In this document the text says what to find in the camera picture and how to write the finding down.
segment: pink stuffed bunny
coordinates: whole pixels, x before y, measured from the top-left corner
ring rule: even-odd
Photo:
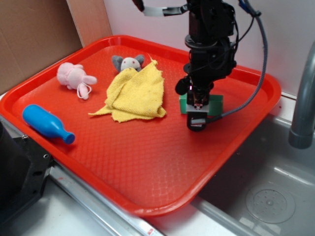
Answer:
[[[97,83],[97,78],[87,75],[82,65],[74,65],[70,62],[61,64],[58,68],[57,79],[68,89],[76,89],[79,98],[87,100],[92,91],[91,86]]]

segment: blue toy bottle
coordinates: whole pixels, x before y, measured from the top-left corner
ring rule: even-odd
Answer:
[[[66,144],[74,142],[74,134],[64,129],[62,121],[38,105],[27,106],[23,111],[23,119],[48,138],[62,138]]]

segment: yellow towel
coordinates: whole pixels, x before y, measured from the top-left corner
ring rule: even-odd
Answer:
[[[125,122],[132,119],[153,119],[163,117],[166,110],[162,107],[164,78],[156,68],[156,60],[140,72],[134,68],[121,71],[107,89],[105,106],[92,116],[112,114],[115,121]]]

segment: sink drain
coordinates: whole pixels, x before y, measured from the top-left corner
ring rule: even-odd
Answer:
[[[246,206],[256,219],[272,224],[288,220],[295,211],[292,195],[271,183],[253,187],[246,196]]]

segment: gray plush toy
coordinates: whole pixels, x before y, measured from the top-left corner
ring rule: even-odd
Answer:
[[[118,72],[121,72],[122,70],[125,70],[126,68],[134,68],[139,72],[144,62],[144,56],[138,55],[135,58],[125,58],[125,59],[120,56],[112,56],[112,62],[114,64],[114,67],[118,70]]]

